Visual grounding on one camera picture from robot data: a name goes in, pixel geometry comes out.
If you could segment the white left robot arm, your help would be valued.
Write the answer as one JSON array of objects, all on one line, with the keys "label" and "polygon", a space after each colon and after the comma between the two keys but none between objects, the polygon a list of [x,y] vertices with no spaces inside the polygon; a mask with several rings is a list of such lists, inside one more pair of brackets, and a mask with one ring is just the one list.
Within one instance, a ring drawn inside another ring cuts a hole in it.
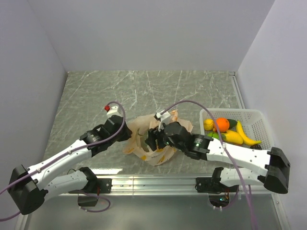
[{"label": "white left robot arm", "polygon": [[96,193],[98,178],[88,167],[81,167],[71,175],[61,173],[107,150],[115,142],[128,140],[131,134],[125,118],[112,115],[60,153],[28,168],[20,165],[13,169],[8,193],[23,215],[34,212],[45,201],[60,194],[77,190]]}]

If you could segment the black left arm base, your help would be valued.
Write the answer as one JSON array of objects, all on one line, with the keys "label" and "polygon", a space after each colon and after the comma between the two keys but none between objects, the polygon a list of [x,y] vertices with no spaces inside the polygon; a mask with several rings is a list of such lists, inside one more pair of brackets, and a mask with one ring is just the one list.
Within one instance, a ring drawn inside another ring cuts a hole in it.
[{"label": "black left arm base", "polygon": [[110,200],[103,197],[103,195],[110,194],[111,187],[111,178],[100,178],[89,189],[81,190],[81,193],[78,193],[78,190],[73,190],[69,194],[77,195],[79,209],[90,213],[98,213],[107,211],[110,208]]}]

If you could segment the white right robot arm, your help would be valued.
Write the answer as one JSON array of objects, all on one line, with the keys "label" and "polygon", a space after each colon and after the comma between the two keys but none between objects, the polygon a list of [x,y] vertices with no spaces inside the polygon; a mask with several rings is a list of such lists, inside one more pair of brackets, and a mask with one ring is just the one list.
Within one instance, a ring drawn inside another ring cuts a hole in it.
[{"label": "white right robot arm", "polygon": [[241,185],[262,185],[268,191],[287,194],[290,162],[277,147],[248,149],[201,134],[192,134],[178,122],[148,130],[146,145],[153,151],[169,146],[194,160],[229,163],[232,169],[217,167],[211,177],[196,178],[199,193],[235,192]]}]

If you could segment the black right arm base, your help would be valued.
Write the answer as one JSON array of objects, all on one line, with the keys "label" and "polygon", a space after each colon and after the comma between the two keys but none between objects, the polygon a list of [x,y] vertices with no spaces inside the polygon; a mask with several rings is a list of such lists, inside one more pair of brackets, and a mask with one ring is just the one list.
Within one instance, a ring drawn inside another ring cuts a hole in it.
[{"label": "black right arm base", "polygon": [[223,210],[235,201],[239,186],[228,187],[211,177],[197,177],[195,189],[198,193],[209,194],[209,203],[213,209]]}]

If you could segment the orange fruit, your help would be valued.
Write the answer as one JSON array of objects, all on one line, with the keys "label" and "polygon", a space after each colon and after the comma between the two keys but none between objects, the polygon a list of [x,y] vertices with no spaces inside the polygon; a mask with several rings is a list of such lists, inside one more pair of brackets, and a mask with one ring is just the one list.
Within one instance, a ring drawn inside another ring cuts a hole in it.
[{"label": "orange fruit", "polygon": [[214,129],[215,131],[220,131],[221,133],[226,132],[230,127],[230,123],[228,121],[228,119],[220,117],[217,118],[215,123],[214,123]]}]

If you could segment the yellow pear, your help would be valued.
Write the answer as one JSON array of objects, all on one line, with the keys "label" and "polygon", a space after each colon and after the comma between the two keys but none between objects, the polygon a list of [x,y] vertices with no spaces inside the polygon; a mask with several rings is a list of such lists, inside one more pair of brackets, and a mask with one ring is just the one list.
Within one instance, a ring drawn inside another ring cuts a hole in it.
[{"label": "yellow pear", "polygon": [[205,131],[212,131],[214,128],[214,121],[212,119],[205,119],[203,121],[203,127]]}]

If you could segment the yellow mango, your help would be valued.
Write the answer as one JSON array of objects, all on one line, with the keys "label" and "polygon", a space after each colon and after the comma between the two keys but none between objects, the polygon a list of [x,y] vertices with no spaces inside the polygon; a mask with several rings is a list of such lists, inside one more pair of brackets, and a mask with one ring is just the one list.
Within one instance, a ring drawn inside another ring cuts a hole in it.
[{"label": "yellow mango", "polygon": [[224,133],[221,133],[223,141],[233,143],[236,145],[242,145],[244,143],[243,138],[235,131],[227,130]]}]

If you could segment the bright green apple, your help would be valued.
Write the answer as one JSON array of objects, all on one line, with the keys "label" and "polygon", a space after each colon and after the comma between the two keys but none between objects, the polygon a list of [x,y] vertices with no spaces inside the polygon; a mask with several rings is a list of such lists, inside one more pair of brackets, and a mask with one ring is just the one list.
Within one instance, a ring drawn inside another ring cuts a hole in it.
[{"label": "bright green apple", "polygon": [[209,136],[211,138],[219,139],[219,134],[217,132],[210,132],[210,133],[207,134],[207,136]]}]

